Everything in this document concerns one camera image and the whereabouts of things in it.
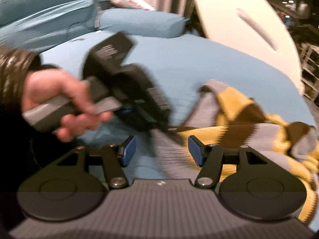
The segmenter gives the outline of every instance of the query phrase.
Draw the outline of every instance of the brown leather sleeve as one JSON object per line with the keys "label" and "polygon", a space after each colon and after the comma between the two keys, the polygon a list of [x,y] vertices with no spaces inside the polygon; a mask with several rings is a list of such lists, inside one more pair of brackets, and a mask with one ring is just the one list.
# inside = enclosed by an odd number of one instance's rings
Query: brown leather sleeve
{"label": "brown leather sleeve", "polygon": [[7,114],[21,114],[25,78],[30,70],[41,69],[37,54],[0,47],[0,105]]}

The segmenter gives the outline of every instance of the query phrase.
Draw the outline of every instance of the blue sofa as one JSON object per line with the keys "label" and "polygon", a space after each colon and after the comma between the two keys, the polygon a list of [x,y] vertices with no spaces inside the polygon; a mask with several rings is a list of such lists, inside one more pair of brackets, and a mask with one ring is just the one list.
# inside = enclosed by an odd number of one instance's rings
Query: blue sofa
{"label": "blue sofa", "polygon": [[[315,125],[293,83],[270,65],[207,39],[182,35],[184,19],[178,15],[114,8],[101,12],[99,1],[104,0],[0,0],[0,45],[41,53],[43,63],[81,78],[90,48],[124,30],[136,43],[124,63],[140,64],[154,77],[173,105],[172,124],[185,119],[200,85],[218,79],[255,98],[269,114]],[[167,178],[157,165],[151,138],[118,119],[78,141],[100,147],[132,134],[137,152],[125,169],[128,178]],[[103,179],[98,167],[91,172]],[[314,220],[311,227],[317,230],[318,223]]]}

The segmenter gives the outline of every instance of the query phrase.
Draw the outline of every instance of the human hand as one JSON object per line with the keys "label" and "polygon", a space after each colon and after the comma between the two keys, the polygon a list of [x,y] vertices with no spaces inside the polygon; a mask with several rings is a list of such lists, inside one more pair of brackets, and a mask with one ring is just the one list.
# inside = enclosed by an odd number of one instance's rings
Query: human hand
{"label": "human hand", "polygon": [[48,99],[59,94],[71,98],[73,104],[81,111],[78,116],[66,115],[61,119],[61,128],[56,136],[62,142],[70,142],[85,130],[95,130],[102,122],[110,120],[111,112],[93,115],[94,107],[90,102],[88,87],[61,69],[47,69],[30,72],[25,80],[22,96],[22,112],[31,110]]}

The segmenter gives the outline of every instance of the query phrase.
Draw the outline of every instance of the metal rack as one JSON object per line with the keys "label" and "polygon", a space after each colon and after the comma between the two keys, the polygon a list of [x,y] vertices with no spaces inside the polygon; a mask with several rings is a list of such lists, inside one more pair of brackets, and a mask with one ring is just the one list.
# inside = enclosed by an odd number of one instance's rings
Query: metal rack
{"label": "metal rack", "polygon": [[300,54],[304,96],[319,104],[319,47],[303,44]]}

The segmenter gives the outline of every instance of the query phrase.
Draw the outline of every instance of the striped scarf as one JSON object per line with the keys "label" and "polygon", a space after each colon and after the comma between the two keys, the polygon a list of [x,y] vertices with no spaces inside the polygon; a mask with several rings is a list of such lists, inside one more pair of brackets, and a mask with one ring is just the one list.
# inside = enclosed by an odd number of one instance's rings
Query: striped scarf
{"label": "striped scarf", "polygon": [[[252,98],[217,80],[200,89],[200,98],[184,121],[176,127],[181,142],[152,130],[159,165],[170,178],[195,181],[200,167],[188,152],[187,139],[196,136],[204,144],[225,148],[249,145],[298,177],[307,190],[299,220],[309,225],[316,214],[319,193],[319,143],[313,126],[286,123],[278,115],[267,115]],[[224,165],[220,182],[236,172]]]}

